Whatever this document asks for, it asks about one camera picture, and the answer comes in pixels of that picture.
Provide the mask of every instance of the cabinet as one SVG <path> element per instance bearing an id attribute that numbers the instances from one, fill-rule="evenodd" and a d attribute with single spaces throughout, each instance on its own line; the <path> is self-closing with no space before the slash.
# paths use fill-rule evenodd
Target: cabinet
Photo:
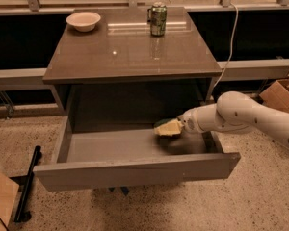
<path id="1" fill-rule="evenodd" d="M 43 78 L 65 107 L 52 164 L 34 169 L 49 191 L 227 178 L 239 161 L 213 132 L 154 135 L 205 102 L 221 70 L 184 8 L 169 8 L 161 38 L 146 10 L 99 9 L 93 31 L 66 27 Z"/>

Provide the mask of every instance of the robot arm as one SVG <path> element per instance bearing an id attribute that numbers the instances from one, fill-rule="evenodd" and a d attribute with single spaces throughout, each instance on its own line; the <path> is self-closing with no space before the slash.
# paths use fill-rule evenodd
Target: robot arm
<path id="1" fill-rule="evenodd" d="M 289 114 L 262 106 L 240 92 L 226 92 L 216 104 L 188 110 L 180 121 L 192 133 L 245 133 L 257 128 L 289 149 Z"/>

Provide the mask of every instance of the can lid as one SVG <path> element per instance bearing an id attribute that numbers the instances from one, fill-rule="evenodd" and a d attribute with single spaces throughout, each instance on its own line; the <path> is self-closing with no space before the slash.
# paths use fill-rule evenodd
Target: can lid
<path id="1" fill-rule="evenodd" d="M 155 2 L 153 4 L 154 7 L 166 7 L 166 5 L 163 2 Z"/>

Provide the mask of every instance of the white cable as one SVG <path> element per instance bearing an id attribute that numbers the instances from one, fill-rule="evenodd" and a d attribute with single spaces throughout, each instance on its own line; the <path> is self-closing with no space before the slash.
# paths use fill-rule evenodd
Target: white cable
<path id="1" fill-rule="evenodd" d="M 234 33 L 235 33 L 235 30 L 237 28 L 237 23 L 238 23 L 238 17 L 239 17 L 239 10 L 238 8 L 234 5 L 234 4 L 231 4 L 234 9 L 235 9 L 235 12 L 236 12 L 236 15 L 235 15 L 235 20 L 234 20 L 234 25 L 233 25 L 233 29 L 232 29 L 232 34 L 231 34 L 231 40 L 230 40 L 230 54 L 229 54 L 229 58 L 227 60 L 227 63 L 225 64 L 224 68 L 223 68 L 223 73 L 221 74 L 220 78 L 217 80 L 217 82 L 214 84 L 214 87 L 221 81 L 221 79 L 223 78 L 223 75 L 229 65 L 229 62 L 232 58 L 232 49 L 233 49 L 233 38 L 234 38 Z"/>

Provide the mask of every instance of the black wire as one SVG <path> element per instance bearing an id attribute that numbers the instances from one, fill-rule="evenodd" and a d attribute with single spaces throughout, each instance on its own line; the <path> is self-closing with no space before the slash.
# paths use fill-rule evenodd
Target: black wire
<path id="1" fill-rule="evenodd" d="M 3 220 L 0 219 L 0 221 L 1 221 L 1 224 L 6 228 L 6 230 L 9 231 L 8 227 L 7 227 L 6 224 L 3 222 Z"/>

